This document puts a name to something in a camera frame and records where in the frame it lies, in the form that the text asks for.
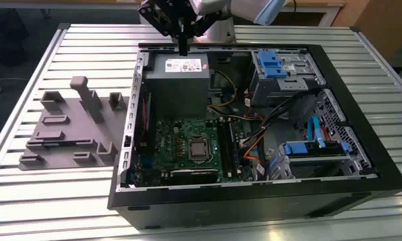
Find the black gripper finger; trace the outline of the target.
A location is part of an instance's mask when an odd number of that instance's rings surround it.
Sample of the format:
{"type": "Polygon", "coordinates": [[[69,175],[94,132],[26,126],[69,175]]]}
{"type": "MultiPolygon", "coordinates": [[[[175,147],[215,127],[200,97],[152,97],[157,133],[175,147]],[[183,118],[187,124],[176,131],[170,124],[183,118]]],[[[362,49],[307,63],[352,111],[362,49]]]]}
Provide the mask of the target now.
{"type": "Polygon", "coordinates": [[[192,22],[195,18],[183,18],[183,55],[187,56],[188,53],[188,39],[193,37],[200,37],[207,29],[219,19],[217,14],[207,14],[199,20],[192,22]]]}
{"type": "Polygon", "coordinates": [[[168,17],[161,11],[157,11],[156,6],[156,4],[140,4],[137,12],[162,36],[170,36],[175,39],[179,55],[184,56],[184,34],[177,18],[168,17]]]}

